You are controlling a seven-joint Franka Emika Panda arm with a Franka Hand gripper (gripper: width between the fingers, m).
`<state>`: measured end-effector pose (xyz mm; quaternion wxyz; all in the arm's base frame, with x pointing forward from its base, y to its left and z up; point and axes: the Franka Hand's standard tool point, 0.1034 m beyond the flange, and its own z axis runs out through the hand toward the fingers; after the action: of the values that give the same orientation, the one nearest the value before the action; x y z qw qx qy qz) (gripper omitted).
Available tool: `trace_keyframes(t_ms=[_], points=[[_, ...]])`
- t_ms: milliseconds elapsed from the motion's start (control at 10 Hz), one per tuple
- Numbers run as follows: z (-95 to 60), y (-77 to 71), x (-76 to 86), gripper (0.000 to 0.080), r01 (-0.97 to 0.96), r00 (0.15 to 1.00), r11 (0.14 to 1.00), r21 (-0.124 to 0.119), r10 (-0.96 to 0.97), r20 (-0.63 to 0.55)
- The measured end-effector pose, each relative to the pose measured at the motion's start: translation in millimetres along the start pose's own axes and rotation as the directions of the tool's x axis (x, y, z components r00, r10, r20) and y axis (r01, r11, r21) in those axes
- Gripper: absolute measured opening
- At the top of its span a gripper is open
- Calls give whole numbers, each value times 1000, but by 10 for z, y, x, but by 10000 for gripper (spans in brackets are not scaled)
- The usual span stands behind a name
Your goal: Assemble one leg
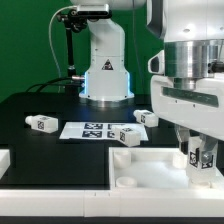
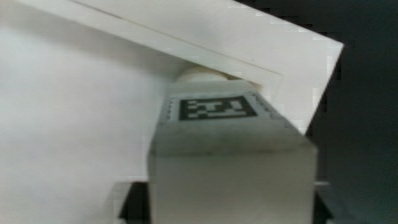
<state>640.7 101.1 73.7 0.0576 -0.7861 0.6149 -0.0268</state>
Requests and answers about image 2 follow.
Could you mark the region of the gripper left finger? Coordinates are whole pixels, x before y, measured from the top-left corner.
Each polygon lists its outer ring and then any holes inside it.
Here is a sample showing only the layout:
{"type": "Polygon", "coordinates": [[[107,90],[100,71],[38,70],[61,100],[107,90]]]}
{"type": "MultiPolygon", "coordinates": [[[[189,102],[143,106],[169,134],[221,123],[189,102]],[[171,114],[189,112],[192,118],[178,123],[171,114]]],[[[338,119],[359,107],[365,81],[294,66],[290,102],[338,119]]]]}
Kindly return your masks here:
{"type": "Polygon", "coordinates": [[[120,182],[116,184],[112,204],[118,224],[150,224],[146,182],[120,182]]]}

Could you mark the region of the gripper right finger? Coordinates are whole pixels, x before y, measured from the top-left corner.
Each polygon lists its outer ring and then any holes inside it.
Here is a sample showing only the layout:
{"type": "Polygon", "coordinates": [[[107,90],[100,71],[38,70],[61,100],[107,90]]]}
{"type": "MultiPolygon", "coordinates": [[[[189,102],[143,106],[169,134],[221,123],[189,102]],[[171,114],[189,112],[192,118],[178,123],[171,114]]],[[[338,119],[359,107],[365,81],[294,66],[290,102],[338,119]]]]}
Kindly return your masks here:
{"type": "Polygon", "coordinates": [[[342,224],[343,209],[331,184],[324,181],[315,183],[315,209],[313,224],[342,224]]]}

